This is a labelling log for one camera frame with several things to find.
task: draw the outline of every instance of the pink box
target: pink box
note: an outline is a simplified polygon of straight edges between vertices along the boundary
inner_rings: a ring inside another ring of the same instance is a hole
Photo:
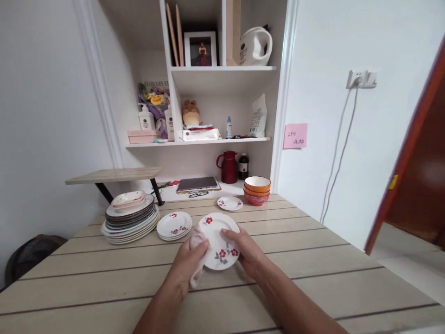
[[[156,138],[161,138],[161,133],[156,130],[128,131],[130,144],[149,144]]]

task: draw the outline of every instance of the yellow label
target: yellow label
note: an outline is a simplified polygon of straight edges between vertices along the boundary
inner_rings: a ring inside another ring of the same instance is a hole
[[[391,183],[389,184],[389,188],[388,188],[388,189],[394,189],[395,184],[397,183],[397,178],[398,178],[398,177],[399,177],[399,176],[398,176],[397,174],[393,176],[393,180],[392,180]]]

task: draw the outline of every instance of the white door trim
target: white door trim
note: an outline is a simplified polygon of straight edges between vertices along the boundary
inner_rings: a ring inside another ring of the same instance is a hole
[[[284,27],[283,53],[281,56],[280,86],[278,88],[277,116],[273,139],[272,165],[270,179],[272,191],[278,191],[281,152],[287,113],[287,94],[289,92],[289,77],[291,75],[292,53],[297,30],[298,0],[287,0],[286,23]]]
[[[79,24],[83,46],[93,81],[99,113],[107,139],[113,168],[124,168],[121,146],[114,125],[113,112],[109,100],[107,81],[103,68],[99,38],[90,0],[73,0],[74,9]]]

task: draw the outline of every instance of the wooden door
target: wooden door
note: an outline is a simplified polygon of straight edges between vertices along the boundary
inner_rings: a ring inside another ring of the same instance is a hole
[[[408,130],[365,251],[383,222],[445,248],[445,37]]]
[[[441,237],[445,230],[445,77],[428,110],[386,222],[430,243],[445,242]]]

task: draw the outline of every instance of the power cord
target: power cord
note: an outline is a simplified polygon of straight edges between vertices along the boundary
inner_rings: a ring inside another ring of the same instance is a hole
[[[353,86],[352,86],[352,87],[349,89],[349,91],[348,91],[348,95],[347,95],[347,97],[346,97],[346,102],[345,102],[344,107],[343,107],[342,116],[341,116],[341,118],[340,118],[340,127],[338,128],[337,141],[336,141],[336,144],[335,144],[334,159],[332,160],[331,173],[330,173],[330,175],[329,175],[328,183],[326,184],[326,191],[325,191],[325,193],[324,193],[324,198],[323,198],[323,207],[322,207],[322,210],[321,210],[321,216],[320,216],[320,222],[321,222],[322,225],[324,225],[324,218],[326,217],[326,214],[327,214],[327,212],[328,212],[329,202],[330,202],[330,200],[331,200],[332,190],[334,189],[334,186],[335,186],[335,182],[336,182],[336,180],[337,180],[338,173],[340,172],[340,167],[341,167],[341,165],[342,165],[343,155],[344,155],[344,152],[345,152],[345,149],[346,149],[346,145],[348,144],[348,138],[349,138],[349,133],[350,133],[350,131],[351,131],[351,127],[352,127],[352,121],[354,120],[354,114],[356,113],[358,90],[359,90],[359,88],[360,88],[360,84],[361,84],[361,83],[362,83],[362,78],[361,78],[361,77],[358,77],[357,79],[354,80],[354,82],[353,82]],[[341,134],[342,125],[343,125],[343,116],[344,116],[344,112],[345,112],[345,110],[346,110],[346,106],[347,106],[347,104],[348,104],[348,100],[349,100],[349,96],[350,96],[351,90],[352,90],[353,88],[356,88],[356,96],[355,96],[355,99],[354,99],[354,108],[352,109],[351,121],[349,122],[348,132],[347,132],[347,134],[346,134],[346,139],[345,139],[345,141],[344,141],[344,146],[343,146],[343,149],[342,149],[342,154],[341,154],[341,156],[340,156],[340,162],[338,163],[338,169],[337,169],[337,172],[336,172],[336,174],[335,174],[334,181],[333,181],[333,183],[332,183],[331,191],[329,192],[328,203],[327,203],[327,205],[326,205],[326,211],[324,211],[324,204],[325,204],[325,202],[326,202],[326,195],[327,195],[328,188],[329,188],[329,184],[330,184],[330,182],[331,182],[332,174],[333,174],[333,171],[334,171],[335,159],[336,159],[336,157],[337,157],[337,147],[338,147],[338,141],[339,141],[339,139],[340,139],[340,134]]]

